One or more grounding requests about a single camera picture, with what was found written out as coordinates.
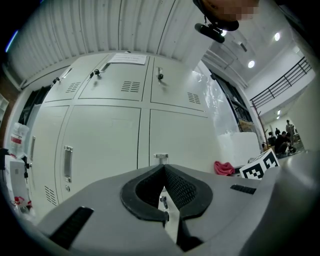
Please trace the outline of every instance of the railing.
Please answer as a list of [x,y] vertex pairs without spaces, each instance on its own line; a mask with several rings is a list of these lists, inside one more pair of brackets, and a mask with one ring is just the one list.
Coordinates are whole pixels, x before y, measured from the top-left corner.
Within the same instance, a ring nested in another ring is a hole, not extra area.
[[263,106],[275,97],[282,94],[285,90],[292,87],[292,85],[305,76],[310,70],[311,66],[303,57],[297,64],[295,64],[287,73],[281,76],[277,81],[270,85],[267,89],[260,92],[257,96],[250,99],[256,108]]

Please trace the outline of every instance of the metal cabinet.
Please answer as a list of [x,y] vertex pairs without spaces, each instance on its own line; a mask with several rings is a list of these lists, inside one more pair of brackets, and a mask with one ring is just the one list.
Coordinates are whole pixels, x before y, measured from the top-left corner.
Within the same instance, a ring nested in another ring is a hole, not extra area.
[[196,76],[182,63],[155,57],[151,102],[205,111],[204,90]]
[[58,137],[68,106],[42,107],[29,143],[29,187],[37,221],[59,204],[55,181]]
[[79,98],[142,101],[149,58],[144,65],[105,61]]
[[63,200],[95,181],[137,168],[140,112],[130,107],[74,106],[61,148]]
[[106,56],[106,53],[99,53],[78,58],[60,76],[60,81],[53,85],[44,101],[53,102],[73,99],[80,86],[87,82],[87,77]]
[[168,154],[169,164],[213,172],[220,150],[211,127],[205,117],[151,110],[150,165],[159,164],[154,154]]

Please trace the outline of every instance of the person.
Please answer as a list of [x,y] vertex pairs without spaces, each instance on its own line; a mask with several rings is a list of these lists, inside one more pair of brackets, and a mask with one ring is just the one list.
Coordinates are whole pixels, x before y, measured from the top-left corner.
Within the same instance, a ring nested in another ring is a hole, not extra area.
[[287,147],[291,142],[288,136],[290,137],[291,134],[289,132],[286,133],[285,131],[283,131],[281,136],[278,136],[278,138],[276,138],[274,143],[274,151],[276,154],[286,153]]
[[289,120],[286,121],[287,125],[285,126],[285,130],[287,133],[290,134],[290,141],[291,143],[293,144],[294,143],[294,134],[295,134],[295,131],[294,131],[294,126],[290,123]]
[[280,130],[278,128],[275,128],[275,132],[274,133],[275,133],[275,136],[278,137],[281,132],[280,132]]

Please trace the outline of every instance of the ribbed metal panel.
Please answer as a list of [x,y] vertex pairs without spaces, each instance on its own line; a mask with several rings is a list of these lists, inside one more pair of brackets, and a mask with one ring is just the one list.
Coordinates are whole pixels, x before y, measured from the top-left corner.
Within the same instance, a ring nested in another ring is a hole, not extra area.
[[201,54],[197,42],[208,40],[195,31],[197,22],[203,15],[191,0],[46,0],[8,58],[22,79],[70,58],[116,50],[186,62]]

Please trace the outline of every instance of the pink cloth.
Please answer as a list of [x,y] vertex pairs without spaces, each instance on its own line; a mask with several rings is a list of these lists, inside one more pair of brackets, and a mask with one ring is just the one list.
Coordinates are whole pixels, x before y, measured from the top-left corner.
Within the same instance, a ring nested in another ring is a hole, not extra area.
[[214,162],[214,170],[216,174],[229,176],[235,173],[235,168],[231,165],[231,163],[221,163],[219,161]]

